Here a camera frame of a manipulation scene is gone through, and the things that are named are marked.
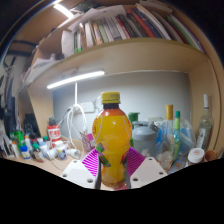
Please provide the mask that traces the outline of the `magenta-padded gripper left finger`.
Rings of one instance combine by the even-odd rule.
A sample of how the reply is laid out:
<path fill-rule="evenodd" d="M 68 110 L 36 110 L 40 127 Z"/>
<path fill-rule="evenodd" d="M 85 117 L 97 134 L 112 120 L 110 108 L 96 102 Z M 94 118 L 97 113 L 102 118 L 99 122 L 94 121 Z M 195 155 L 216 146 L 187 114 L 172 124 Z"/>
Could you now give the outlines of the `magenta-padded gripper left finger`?
<path fill-rule="evenodd" d="M 101 174 L 96 150 L 92 150 L 82 160 L 72 160 L 60 177 L 84 188 L 99 189 Z"/>

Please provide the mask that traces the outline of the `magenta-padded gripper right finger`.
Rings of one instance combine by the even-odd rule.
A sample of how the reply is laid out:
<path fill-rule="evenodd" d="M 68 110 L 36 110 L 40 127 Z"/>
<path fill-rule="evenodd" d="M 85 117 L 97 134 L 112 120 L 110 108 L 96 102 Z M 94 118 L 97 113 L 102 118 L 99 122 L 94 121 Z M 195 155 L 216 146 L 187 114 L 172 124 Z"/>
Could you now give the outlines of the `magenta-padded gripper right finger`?
<path fill-rule="evenodd" d="M 126 165 L 128 189 L 143 187 L 167 175 L 154 157 L 144 157 L 134 148 L 129 149 Z"/>

